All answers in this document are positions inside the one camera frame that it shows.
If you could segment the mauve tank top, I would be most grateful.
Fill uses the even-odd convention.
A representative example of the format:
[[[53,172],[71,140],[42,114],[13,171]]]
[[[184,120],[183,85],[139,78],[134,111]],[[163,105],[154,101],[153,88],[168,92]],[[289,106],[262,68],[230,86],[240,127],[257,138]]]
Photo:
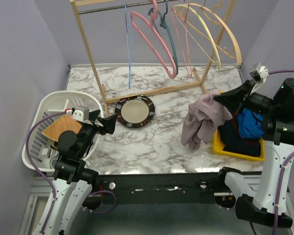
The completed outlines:
[[[233,118],[226,107],[214,100],[220,92],[202,94],[189,104],[183,122],[181,144],[198,150],[202,143],[208,144],[219,126]]]

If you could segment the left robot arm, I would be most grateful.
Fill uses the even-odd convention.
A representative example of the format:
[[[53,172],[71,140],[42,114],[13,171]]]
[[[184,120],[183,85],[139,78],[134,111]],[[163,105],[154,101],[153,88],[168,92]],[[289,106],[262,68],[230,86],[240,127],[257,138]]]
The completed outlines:
[[[65,130],[57,140],[59,158],[54,164],[51,192],[34,235],[67,235],[86,197],[99,187],[98,172],[86,168],[83,157],[90,150],[96,134],[113,134],[117,115],[102,118],[100,110],[85,107],[70,110],[80,123],[78,132]]]

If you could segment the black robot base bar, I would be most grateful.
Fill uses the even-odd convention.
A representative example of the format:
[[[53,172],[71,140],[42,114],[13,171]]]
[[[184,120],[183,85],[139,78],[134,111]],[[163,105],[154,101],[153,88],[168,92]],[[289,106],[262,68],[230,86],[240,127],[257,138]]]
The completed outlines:
[[[231,209],[236,202],[216,172],[101,175],[92,191],[101,189],[105,192],[88,196],[82,205],[201,203]]]

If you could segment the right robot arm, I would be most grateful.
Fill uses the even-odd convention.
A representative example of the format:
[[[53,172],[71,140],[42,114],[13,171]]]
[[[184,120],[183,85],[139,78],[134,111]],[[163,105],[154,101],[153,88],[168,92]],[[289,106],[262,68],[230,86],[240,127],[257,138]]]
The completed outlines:
[[[266,156],[258,189],[253,191],[242,173],[229,167],[220,170],[216,187],[222,192],[231,190],[238,219],[272,227],[276,233],[293,224],[287,215],[286,196],[294,158],[294,78],[285,79],[274,98],[253,92],[255,86],[247,80],[214,100],[235,114],[249,109],[264,117]]]

